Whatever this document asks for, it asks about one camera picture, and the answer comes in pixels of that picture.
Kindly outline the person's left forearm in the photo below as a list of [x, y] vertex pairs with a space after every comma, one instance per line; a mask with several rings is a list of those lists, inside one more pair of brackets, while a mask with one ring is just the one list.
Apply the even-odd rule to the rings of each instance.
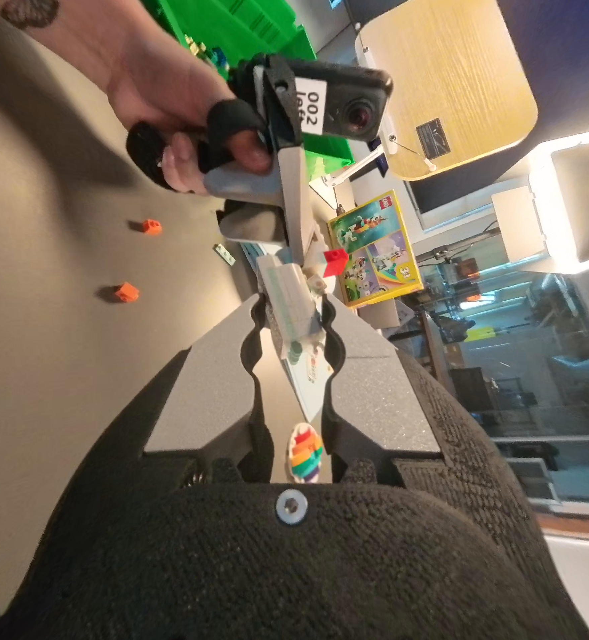
[[0, 1], [0, 18], [103, 92], [130, 51], [174, 44], [140, 1]]

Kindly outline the dark blue partition panel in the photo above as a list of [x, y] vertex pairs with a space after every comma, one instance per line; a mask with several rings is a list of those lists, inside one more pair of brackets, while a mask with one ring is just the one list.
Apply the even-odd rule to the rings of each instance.
[[589, 1], [498, 1], [538, 106], [520, 144], [414, 182], [421, 213], [489, 186], [538, 144], [589, 126]]

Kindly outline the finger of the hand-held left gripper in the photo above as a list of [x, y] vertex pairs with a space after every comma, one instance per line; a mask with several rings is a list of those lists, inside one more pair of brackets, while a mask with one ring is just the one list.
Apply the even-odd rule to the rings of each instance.
[[314, 243], [324, 244], [324, 236], [314, 217], [302, 147], [283, 148], [277, 153], [283, 193], [285, 240], [292, 262], [304, 266]]

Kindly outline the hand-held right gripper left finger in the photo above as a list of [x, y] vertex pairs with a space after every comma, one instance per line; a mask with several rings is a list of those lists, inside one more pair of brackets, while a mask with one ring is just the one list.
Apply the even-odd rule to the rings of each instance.
[[254, 369], [266, 296], [255, 294], [189, 348], [144, 452], [186, 454], [207, 470], [236, 464], [246, 481], [270, 481], [274, 443]]

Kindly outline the pile of loose lego pieces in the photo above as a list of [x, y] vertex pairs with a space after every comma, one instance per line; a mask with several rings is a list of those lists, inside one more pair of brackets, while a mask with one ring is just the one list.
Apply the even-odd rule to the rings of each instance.
[[188, 36], [188, 34], [184, 34], [184, 44], [186, 44], [188, 50], [190, 50], [194, 57], [208, 64], [222, 77], [228, 77], [230, 64], [220, 47], [208, 47], [204, 42], [197, 41]]

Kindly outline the rainbow lego disc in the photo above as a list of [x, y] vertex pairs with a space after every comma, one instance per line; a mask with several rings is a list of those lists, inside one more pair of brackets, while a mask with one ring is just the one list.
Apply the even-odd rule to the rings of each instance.
[[289, 439], [286, 450], [286, 469], [289, 478], [296, 484], [316, 484], [322, 468], [323, 443], [315, 428], [298, 423]]

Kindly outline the small light wooden table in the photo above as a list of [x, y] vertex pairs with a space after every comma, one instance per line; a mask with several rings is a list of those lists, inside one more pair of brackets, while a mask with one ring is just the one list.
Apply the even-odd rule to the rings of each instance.
[[496, 1], [406, 1], [361, 24], [363, 69], [394, 91], [366, 157], [314, 183], [333, 189], [379, 156], [407, 182], [425, 180], [521, 143], [538, 107]]

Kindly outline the yellow lego set box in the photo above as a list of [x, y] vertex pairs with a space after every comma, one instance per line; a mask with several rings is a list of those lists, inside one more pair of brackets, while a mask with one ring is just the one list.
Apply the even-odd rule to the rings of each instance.
[[337, 277], [346, 307], [357, 309], [424, 290], [395, 191], [334, 217], [327, 228], [332, 248], [348, 254]]

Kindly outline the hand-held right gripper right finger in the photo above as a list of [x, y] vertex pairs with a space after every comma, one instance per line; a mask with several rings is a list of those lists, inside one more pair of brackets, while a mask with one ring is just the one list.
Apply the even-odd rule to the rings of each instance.
[[375, 478], [397, 482], [395, 461], [443, 461], [399, 351], [331, 294], [322, 299], [324, 357], [331, 367], [321, 434], [332, 482], [359, 460]]

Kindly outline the white lego animal model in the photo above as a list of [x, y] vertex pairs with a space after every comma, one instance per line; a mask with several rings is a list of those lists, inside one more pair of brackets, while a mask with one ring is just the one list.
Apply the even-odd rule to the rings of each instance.
[[274, 254], [257, 258], [257, 277], [267, 299], [267, 320], [281, 360], [324, 343], [319, 306], [328, 293], [328, 279], [341, 275], [348, 262], [344, 249], [327, 250], [323, 242], [311, 246], [304, 265], [285, 263]]

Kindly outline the open light blue instruction booklet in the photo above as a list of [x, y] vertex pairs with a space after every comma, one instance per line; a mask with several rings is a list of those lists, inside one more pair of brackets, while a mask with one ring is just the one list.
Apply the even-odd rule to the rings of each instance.
[[313, 424], [322, 412], [325, 385], [333, 370], [324, 357], [325, 339], [316, 346], [304, 346], [296, 362], [291, 353], [282, 360], [305, 420]]

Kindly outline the person's left hand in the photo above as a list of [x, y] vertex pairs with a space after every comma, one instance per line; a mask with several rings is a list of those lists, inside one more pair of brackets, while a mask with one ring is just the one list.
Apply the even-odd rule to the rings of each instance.
[[188, 130], [205, 129], [211, 109], [234, 99], [215, 70], [172, 39], [129, 38], [112, 68], [107, 97], [127, 129], [144, 122], [162, 133], [161, 169], [172, 189], [207, 194]]

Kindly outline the green plastic bin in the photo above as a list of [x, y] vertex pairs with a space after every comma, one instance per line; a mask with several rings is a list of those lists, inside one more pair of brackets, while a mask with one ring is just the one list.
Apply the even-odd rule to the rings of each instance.
[[228, 59], [230, 71], [240, 61], [250, 60], [263, 53], [277, 53], [286, 58], [308, 61], [329, 60], [348, 65], [356, 62], [356, 33], [351, 24], [332, 35], [326, 44], [315, 45], [287, 1], [141, 3], [156, 23], [186, 50], [188, 48], [184, 44], [184, 34], [204, 42], [208, 47], [220, 47]]

